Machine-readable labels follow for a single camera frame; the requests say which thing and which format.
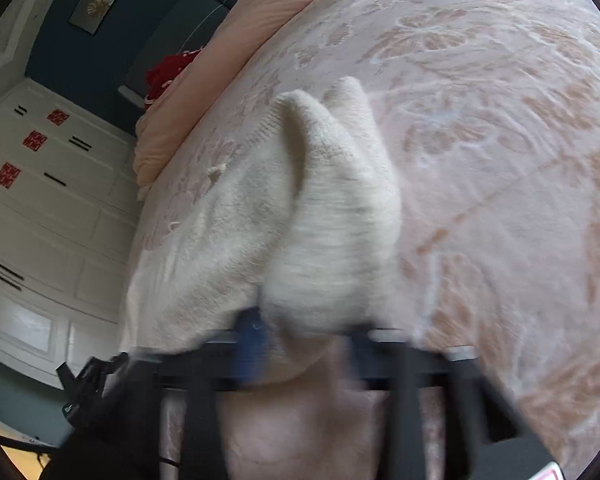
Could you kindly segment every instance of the bedspread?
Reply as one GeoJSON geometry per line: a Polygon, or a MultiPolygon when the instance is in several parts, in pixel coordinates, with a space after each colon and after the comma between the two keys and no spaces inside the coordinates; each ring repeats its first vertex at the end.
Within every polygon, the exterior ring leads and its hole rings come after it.
{"type": "MultiPolygon", "coordinates": [[[[314,1],[257,51],[157,179],[130,272],[209,189],[208,168],[235,160],[275,95],[318,95],[345,75],[365,86],[401,184],[402,272],[380,316],[426,348],[476,345],[576,478],[600,448],[600,14],[590,0],[314,1]]],[[[235,478],[371,478],[378,398],[352,391],[330,362],[224,399],[235,478]]],[[[427,392],[425,412],[437,407],[427,392]]],[[[436,478],[442,435],[429,420],[436,478]]],[[[175,441],[177,417],[166,424],[175,441]]]]}

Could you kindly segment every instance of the white wardrobe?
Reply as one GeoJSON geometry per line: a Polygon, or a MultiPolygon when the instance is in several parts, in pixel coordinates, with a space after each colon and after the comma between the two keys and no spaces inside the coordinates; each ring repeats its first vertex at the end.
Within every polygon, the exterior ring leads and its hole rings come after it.
{"type": "Polygon", "coordinates": [[[116,352],[135,139],[31,80],[0,100],[0,361],[59,387],[116,352]]]}

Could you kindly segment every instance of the brown floral pattern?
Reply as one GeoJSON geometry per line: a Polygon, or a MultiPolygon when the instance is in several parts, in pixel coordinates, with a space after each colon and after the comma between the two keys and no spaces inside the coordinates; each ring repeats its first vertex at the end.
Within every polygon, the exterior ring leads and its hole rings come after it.
{"type": "MultiPolygon", "coordinates": [[[[600,14],[590,0],[316,0],[162,172],[131,272],[208,191],[208,170],[231,170],[275,95],[319,94],[344,75],[365,86],[402,182],[402,272],[379,316],[428,348],[477,346],[575,479],[600,448],[600,14]]],[[[379,401],[321,373],[326,390],[302,378],[231,401],[236,478],[368,478],[379,401]],[[258,416],[277,438],[261,436],[258,416]],[[344,427],[348,439],[336,439],[344,427]]],[[[431,479],[436,399],[423,397],[431,479]]]]}

